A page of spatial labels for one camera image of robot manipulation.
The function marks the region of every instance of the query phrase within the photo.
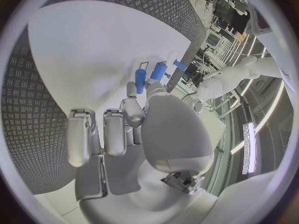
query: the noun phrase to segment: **blue object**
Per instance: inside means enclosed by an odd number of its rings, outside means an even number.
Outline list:
[[[167,78],[169,78],[169,79],[171,78],[171,75],[170,75],[170,74],[168,74],[168,73],[166,73],[166,72],[165,72],[165,74],[164,74],[164,75],[165,75]]]
[[[156,81],[161,81],[166,69],[167,66],[164,62],[158,62],[150,78]]]
[[[136,85],[137,94],[143,93],[145,82],[146,82],[146,76],[147,76],[147,72],[144,69],[136,70],[135,85]]]
[[[182,71],[186,71],[187,67],[185,67],[182,63],[180,63],[178,60],[175,60],[173,63],[175,66],[177,66],[178,68],[180,68]]]

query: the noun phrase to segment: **blue cylinder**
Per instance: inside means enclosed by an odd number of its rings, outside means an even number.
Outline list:
[[[143,93],[145,82],[146,82],[146,76],[147,76],[147,72],[144,69],[136,70],[135,85],[136,85],[137,94]]]
[[[166,69],[167,66],[164,62],[158,62],[150,78],[156,81],[161,81],[163,75],[165,74]]]

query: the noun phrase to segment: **white robot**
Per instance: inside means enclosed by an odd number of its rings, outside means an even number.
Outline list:
[[[206,75],[197,96],[214,99],[243,79],[260,75],[281,77],[273,58],[246,57]],[[201,175],[214,158],[210,138],[194,112],[203,107],[191,109],[159,81],[150,79],[145,88],[145,110],[137,102],[135,83],[128,82],[120,108],[105,111],[104,150],[94,111],[73,109],[67,119],[67,157],[78,167],[76,198],[92,223],[182,223],[184,215],[199,222],[209,209],[192,209],[212,203],[201,189]]]

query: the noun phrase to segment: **textured metal surface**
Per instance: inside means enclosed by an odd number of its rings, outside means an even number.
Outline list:
[[[45,5],[67,0],[49,0]],[[182,59],[188,66],[205,36],[189,0],[102,0],[145,12],[191,40]],[[170,80],[175,86],[182,75]],[[16,42],[2,89],[2,119],[11,157],[34,194],[58,190],[75,177],[65,156],[66,116],[46,89],[33,61],[27,28]]]

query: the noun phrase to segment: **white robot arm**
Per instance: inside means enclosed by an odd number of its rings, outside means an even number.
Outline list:
[[[197,96],[202,101],[215,99],[235,89],[242,80],[256,79],[260,75],[281,78],[279,68],[272,57],[245,57],[236,66],[225,67],[204,76],[197,89]]]

